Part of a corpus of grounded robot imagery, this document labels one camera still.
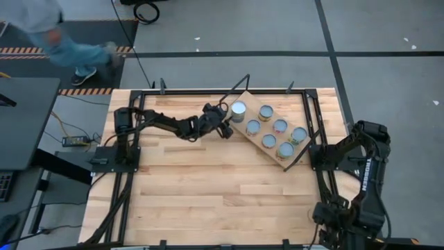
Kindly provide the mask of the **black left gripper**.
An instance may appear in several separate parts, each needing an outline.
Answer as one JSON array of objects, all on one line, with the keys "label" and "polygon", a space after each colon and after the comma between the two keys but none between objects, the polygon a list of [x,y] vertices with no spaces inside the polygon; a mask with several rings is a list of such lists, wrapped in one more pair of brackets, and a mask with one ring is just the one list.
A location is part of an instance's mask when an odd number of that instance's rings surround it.
[{"label": "black left gripper", "polygon": [[222,105],[221,108],[225,113],[225,117],[217,112],[205,112],[198,118],[198,134],[200,136],[207,135],[214,130],[223,139],[229,139],[232,136],[233,130],[230,127],[229,121],[223,121],[224,119],[231,118],[230,106]]}]

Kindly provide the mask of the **tall blue green can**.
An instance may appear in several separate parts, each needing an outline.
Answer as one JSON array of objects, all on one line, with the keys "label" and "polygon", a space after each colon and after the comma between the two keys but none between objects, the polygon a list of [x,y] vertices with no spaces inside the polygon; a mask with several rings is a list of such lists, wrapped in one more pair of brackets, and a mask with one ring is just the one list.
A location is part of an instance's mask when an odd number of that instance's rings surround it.
[{"label": "tall blue green can", "polygon": [[241,123],[244,120],[246,113],[246,105],[242,101],[235,101],[231,106],[231,121],[234,123]]}]

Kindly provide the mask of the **diced tomato can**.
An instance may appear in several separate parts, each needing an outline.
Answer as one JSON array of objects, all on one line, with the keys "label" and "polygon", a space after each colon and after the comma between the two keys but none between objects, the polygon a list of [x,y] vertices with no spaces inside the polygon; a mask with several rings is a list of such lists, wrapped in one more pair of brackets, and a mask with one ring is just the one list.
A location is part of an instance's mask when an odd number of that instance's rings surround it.
[{"label": "diced tomato can", "polygon": [[261,123],[256,119],[248,121],[246,124],[246,134],[248,136],[255,136],[261,131]]}]

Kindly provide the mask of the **green can yellow heart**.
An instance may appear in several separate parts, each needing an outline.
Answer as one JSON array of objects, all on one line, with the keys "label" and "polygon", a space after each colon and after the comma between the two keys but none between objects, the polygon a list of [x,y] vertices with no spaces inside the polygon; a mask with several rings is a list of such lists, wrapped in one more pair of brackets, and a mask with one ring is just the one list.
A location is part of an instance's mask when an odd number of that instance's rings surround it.
[{"label": "green can yellow heart", "polygon": [[267,122],[272,118],[272,116],[273,116],[273,108],[271,106],[268,105],[261,106],[258,114],[258,118],[261,121]]}]

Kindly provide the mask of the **short white can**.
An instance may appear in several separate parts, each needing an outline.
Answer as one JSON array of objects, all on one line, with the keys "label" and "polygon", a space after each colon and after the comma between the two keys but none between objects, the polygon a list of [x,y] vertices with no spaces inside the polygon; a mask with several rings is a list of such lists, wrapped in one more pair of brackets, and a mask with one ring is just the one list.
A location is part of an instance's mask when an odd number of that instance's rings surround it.
[{"label": "short white can", "polygon": [[277,143],[277,139],[272,134],[266,134],[262,138],[262,146],[267,149],[272,149]]}]

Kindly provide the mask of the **light blue salmon can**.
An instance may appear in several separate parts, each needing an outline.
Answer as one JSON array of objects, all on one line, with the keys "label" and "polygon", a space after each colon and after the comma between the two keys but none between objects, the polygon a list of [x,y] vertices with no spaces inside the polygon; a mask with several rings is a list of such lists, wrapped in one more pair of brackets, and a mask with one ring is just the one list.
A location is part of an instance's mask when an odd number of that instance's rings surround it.
[{"label": "light blue salmon can", "polygon": [[273,131],[277,134],[285,133],[288,128],[288,124],[284,119],[277,119],[273,123]]}]

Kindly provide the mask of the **can with red swirl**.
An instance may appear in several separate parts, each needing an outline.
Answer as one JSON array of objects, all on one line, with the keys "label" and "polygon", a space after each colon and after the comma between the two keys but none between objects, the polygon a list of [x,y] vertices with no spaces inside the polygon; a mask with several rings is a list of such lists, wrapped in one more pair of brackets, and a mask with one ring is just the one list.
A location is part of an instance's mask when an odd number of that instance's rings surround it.
[{"label": "can with red swirl", "polygon": [[287,160],[294,154],[294,146],[290,142],[283,142],[276,151],[276,157],[280,160]]}]

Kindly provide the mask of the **green yellow label can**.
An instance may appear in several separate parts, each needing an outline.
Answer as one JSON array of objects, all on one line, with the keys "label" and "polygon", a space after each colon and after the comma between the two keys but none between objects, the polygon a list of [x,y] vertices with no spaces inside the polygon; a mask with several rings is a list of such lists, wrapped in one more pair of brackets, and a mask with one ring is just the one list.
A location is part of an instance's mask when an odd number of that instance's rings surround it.
[{"label": "green yellow label can", "polygon": [[291,133],[290,143],[301,144],[307,138],[307,131],[303,127],[296,127]]}]

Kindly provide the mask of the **wooden shelf board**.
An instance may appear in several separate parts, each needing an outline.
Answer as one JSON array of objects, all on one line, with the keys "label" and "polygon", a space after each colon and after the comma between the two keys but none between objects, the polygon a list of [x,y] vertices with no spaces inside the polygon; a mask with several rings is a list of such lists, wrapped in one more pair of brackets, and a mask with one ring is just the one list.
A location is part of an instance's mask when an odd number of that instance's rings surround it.
[{"label": "wooden shelf board", "polygon": [[[245,103],[246,113],[244,120],[241,123],[230,122],[230,125],[257,146],[263,153],[276,161],[284,171],[288,171],[295,165],[308,165],[310,163],[308,148],[311,144],[309,129],[312,128],[312,125],[308,119],[311,115],[308,106],[303,103],[301,96],[290,97],[287,95],[272,94],[261,97],[245,91],[235,101],[242,101]],[[263,122],[258,118],[259,109],[263,105],[268,105],[273,108],[273,116],[267,122]],[[261,123],[261,131],[255,136],[248,136],[246,134],[246,124],[252,119],[256,119]],[[277,134],[273,131],[273,123],[277,119],[284,119],[287,122],[288,128],[285,133]],[[287,160],[277,159],[276,151],[278,147],[283,142],[290,142],[291,133],[296,127],[303,127],[307,131],[307,138],[299,145],[293,144],[294,154],[292,157]],[[266,134],[272,134],[277,139],[277,143],[272,149],[267,149],[262,146],[262,138]]]}]

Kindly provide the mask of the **black mat hazard stripes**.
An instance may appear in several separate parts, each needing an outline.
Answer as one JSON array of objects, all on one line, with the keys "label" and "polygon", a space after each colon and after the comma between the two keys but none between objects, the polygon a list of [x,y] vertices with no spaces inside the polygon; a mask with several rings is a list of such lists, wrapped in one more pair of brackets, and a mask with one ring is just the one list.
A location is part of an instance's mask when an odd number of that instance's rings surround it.
[{"label": "black mat hazard stripes", "polygon": [[[135,40],[138,22],[133,19],[66,21],[62,29],[82,44],[103,44],[112,41],[122,57],[133,52],[130,43]],[[0,36],[0,72],[17,78],[59,78],[60,95],[107,95],[120,87],[123,74],[122,62],[114,73],[105,66],[97,67],[97,73],[80,86],[71,84],[74,69],[59,67],[50,62],[41,48],[32,45],[20,30],[0,23],[4,33]]]}]

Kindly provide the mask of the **black power adapter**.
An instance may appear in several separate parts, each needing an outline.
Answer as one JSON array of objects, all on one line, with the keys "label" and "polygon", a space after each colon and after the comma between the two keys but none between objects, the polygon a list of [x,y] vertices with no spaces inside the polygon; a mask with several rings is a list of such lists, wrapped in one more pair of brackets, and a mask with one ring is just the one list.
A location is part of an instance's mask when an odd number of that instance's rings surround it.
[{"label": "black power adapter", "polygon": [[90,139],[85,136],[67,136],[62,139],[63,147],[85,147],[90,145]]}]

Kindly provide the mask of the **black desk leg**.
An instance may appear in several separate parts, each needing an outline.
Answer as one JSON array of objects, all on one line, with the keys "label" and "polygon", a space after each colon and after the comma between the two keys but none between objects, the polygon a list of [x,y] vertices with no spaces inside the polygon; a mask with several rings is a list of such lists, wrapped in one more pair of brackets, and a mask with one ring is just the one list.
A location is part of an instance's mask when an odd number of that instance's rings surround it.
[{"label": "black desk leg", "polygon": [[91,171],[41,149],[37,149],[34,153],[30,166],[40,167],[48,172],[59,174],[87,185],[92,181]]}]

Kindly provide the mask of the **person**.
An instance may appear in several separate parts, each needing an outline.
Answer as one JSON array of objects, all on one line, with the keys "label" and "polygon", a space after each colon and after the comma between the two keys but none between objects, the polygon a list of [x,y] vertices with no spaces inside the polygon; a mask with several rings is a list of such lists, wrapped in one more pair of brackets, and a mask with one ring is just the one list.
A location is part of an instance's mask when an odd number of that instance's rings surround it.
[{"label": "person", "polygon": [[73,67],[72,85],[82,85],[95,75],[98,65],[116,69],[121,62],[114,42],[91,45],[73,41],[61,27],[64,15],[58,0],[0,0],[0,20],[25,33],[53,64]]}]

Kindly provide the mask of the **dark grey desk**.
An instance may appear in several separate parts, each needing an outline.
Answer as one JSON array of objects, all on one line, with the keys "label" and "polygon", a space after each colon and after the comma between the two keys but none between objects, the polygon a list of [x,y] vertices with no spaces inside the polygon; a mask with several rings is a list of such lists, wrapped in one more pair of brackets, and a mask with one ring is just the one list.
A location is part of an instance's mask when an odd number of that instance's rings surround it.
[{"label": "dark grey desk", "polygon": [[18,214],[19,216],[17,225],[10,234],[11,240],[22,236],[29,208],[33,205],[42,174],[43,169],[40,168],[27,169],[18,173],[9,200],[5,203],[0,202],[0,219],[6,215]]},{"label": "dark grey desk", "polygon": [[0,170],[32,165],[59,88],[58,78],[0,78],[0,95],[16,103],[0,106]]}]

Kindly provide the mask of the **black keyboard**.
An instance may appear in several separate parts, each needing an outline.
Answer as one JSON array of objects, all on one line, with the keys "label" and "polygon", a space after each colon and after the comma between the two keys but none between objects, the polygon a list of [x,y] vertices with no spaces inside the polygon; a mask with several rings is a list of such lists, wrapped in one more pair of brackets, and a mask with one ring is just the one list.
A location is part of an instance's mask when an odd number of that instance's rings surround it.
[{"label": "black keyboard", "polygon": [[12,192],[16,173],[0,172],[0,202],[7,202]]}]

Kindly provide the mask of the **black table frame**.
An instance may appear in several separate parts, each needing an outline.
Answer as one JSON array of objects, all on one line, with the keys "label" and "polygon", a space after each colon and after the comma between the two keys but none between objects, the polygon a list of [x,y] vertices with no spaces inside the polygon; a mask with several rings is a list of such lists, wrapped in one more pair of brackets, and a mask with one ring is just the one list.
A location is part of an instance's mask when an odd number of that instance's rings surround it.
[{"label": "black table frame", "polygon": [[[215,90],[167,90],[148,94],[145,108],[180,118],[199,115],[205,103],[223,96]],[[328,142],[345,134],[334,88],[317,88]],[[139,171],[130,195],[123,243],[155,245],[309,244],[315,231],[311,211],[320,201],[309,156],[283,172],[242,134],[229,140],[217,133],[189,143],[148,128],[141,134]],[[79,243],[85,242],[109,211],[115,174],[89,193]]]}]

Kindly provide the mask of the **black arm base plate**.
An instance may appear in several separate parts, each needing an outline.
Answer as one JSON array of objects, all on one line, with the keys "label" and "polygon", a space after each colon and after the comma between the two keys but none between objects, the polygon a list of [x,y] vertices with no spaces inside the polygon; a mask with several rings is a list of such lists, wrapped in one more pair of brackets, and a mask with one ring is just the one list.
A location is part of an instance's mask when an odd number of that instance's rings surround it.
[{"label": "black arm base plate", "polygon": [[322,171],[359,170],[365,161],[361,149],[338,148],[336,145],[311,145],[309,147],[311,166]]},{"label": "black arm base plate", "polygon": [[98,147],[89,161],[92,172],[133,173],[139,169],[141,148],[128,146]]}]

